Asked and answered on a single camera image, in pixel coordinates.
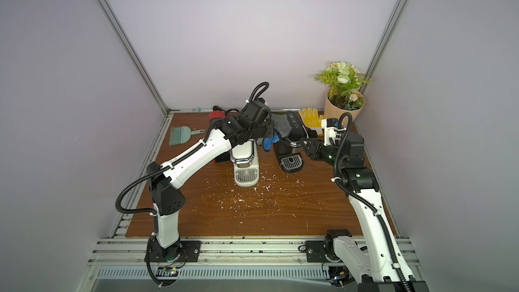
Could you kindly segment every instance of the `ventilation grill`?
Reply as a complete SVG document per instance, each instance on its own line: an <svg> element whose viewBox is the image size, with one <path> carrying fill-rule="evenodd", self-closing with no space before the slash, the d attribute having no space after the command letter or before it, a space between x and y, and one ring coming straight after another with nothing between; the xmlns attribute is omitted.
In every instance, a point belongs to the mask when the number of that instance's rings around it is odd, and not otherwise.
<svg viewBox="0 0 519 292"><path fill-rule="evenodd" d="M162 266L155 270L157 277L177 276L183 279L299 279L299 280L325 280L328 278L328 270L324 267L324 273L319 266L305 266L304 269L294 269L292 266L211 266L211 268L182 268L178 275L162 271ZM103 266L97 278L104 279L149 279L146 267L136 266Z"/></svg>
<svg viewBox="0 0 519 292"><path fill-rule="evenodd" d="M244 168L238 169L234 174L234 177L240 183L249 183L255 181L258 177L258 170L256 168Z"/></svg>
<svg viewBox="0 0 519 292"><path fill-rule="evenodd" d="M298 154L289 157L283 157L279 161L281 162L281 165L289 171L299 168L302 165L302 158Z"/></svg>
<svg viewBox="0 0 519 292"><path fill-rule="evenodd" d="M178 277L181 278L227 278L239 280L243 278L299 278L303 280L325 280L327 277L319 268L311 269L268 269L268 268L230 268L230 269L185 269L181 270Z"/></svg>

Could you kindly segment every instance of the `metal plate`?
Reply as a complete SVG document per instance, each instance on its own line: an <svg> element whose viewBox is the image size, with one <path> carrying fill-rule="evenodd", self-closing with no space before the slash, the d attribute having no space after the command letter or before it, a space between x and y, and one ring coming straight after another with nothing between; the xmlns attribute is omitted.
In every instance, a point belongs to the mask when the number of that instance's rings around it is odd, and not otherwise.
<svg viewBox="0 0 519 292"><path fill-rule="evenodd" d="M279 159L282 167L286 170L294 170L302 166L302 158L300 154L289 155Z"/></svg>
<svg viewBox="0 0 519 292"><path fill-rule="evenodd" d="M258 178L258 170L256 168L241 168L234 174L234 179L240 183L249 183L256 181Z"/></svg>
<svg viewBox="0 0 519 292"><path fill-rule="evenodd" d="M329 263L330 261L326 258L324 253L324 242L308 240L305 242L306 245L306 261L308 263Z"/></svg>
<svg viewBox="0 0 519 292"><path fill-rule="evenodd" d="M181 241L181 244L182 249L184 249L187 254L186 263L198 262L198 255L200 255L200 245L202 242L198 240L189 240Z"/></svg>

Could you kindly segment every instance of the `aluminum frame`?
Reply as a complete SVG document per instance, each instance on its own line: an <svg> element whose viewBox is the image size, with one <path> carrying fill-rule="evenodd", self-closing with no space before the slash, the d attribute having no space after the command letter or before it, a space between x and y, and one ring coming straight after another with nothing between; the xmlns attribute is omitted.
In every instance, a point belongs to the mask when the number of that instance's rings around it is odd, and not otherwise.
<svg viewBox="0 0 519 292"><path fill-rule="evenodd" d="M366 78L371 79L371 77L375 73L378 63L380 62L380 59L382 58L382 55L384 54L384 51L386 50L386 47L389 41L391 40L391 37L393 36L394 30L398 24L398 21L400 20L400 17L402 16L402 12L404 11L407 2L408 0L397 0L397 3L393 8L391 16L389 17L388 23L386 24L386 28L382 33L382 37L380 38L380 41L377 44L375 53L371 58L370 64L367 66ZM367 84L363 85L360 88L360 93L364 94L366 92L366 88Z"/></svg>
<svg viewBox="0 0 519 292"><path fill-rule="evenodd" d="M322 242L323 239L322 236L182 237L185 241L202 241L202 245L198 251L198 262L188 263L179 269L178 279L286 279L329 284L322 281L321 266L308 263L306 254L299 251L305 241ZM366 245L362 236L354 236L352 241L358 247ZM415 278L425 280L411 241L406 238L396 241ZM146 245L146 238L100 239L75 291L89 292L98 278L149 279L144 264ZM368 250L363 254L369 257ZM152 263L152 269L160 274L158 267L165 264ZM324 275L328 275L328 266L336 265L344 264L324 263Z"/></svg>
<svg viewBox="0 0 519 292"><path fill-rule="evenodd" d="M141 76L142 80L144 81L144 84L148 88L150 94L152 94L153 98L157 102L157 105L159 106L160 110L164 115L168 115L169 108L165 105L164 101L162 100L162 97L159 94L159 91L155 87L155 84L153 84L153 81L151 77L148 74L148 71L144 67L144 64L142 63L141 59L139 58L139 55L133 48L133 45L130 42L130 39L126 35L124 29L122 28L121 23L117 19L117 16L115 15L114 10L108 3L108 0L96 0L99 4L99 8L101 9L101 12L103 13L104 17L107 19L108 24L111 26L111 28L114 30L114 33L119 38L123 48L126 50L126 53L130 57L131 61L133 62L133 65L139 72L139 75Z"/></svg>

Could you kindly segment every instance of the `small blue object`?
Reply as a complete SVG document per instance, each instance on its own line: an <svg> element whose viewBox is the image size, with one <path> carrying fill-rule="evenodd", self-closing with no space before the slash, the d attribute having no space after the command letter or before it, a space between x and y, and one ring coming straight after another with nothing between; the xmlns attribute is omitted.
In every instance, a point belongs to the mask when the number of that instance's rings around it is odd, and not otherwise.
<svg viewBox="0 0 519 292"><path fill-rule="evenodd" d="M270 148L272 148L272 144L275 144L279 141L278 134L274 132L274 138L264 138L263 139L263 149L265 151L270 151Z"/></svg>

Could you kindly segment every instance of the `white wall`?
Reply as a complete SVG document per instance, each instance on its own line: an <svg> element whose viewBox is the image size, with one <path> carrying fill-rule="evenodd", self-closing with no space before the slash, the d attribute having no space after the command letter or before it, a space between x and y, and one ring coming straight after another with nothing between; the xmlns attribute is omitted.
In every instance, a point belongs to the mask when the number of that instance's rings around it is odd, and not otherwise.
<svg viewBox="0 0 519 292"><path fill-rule="evenodd" d="M71 291L162 115L94 0L0 0L2 291Z"/></svg>
<svg viewBox="0 0 519 292"><path fill-rule="evenodd" d="M410 0L358 119L431 291L517 291L519 0Z"/></svg>
<svg viewBox="0 0 519 292"><path fill-rule="evenodd" d="M330 60L365 71L397 0L108 0L170 108L324 106Z"/></svg>

